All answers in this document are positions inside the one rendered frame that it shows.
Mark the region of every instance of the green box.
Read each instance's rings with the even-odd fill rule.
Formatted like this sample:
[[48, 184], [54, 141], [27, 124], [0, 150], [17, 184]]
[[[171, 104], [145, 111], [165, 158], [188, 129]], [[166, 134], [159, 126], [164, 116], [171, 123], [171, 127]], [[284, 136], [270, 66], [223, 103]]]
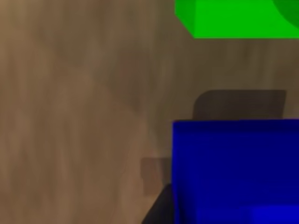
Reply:
[[299, 0], [176, 0], [194, 38], [299, 38]]

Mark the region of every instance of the green block side face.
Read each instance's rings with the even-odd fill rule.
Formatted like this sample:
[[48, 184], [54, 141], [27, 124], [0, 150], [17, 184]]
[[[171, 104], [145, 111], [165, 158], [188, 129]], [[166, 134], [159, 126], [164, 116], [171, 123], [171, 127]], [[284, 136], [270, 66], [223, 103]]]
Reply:
[[187, 28], [194, 38], [299, 38], [299, 0], [176, 1], [176, 11], [194, 3], [195, 12], [185, 7], [177, 14], [186, 27], [184, 16], [194, 15], [192, 29]]

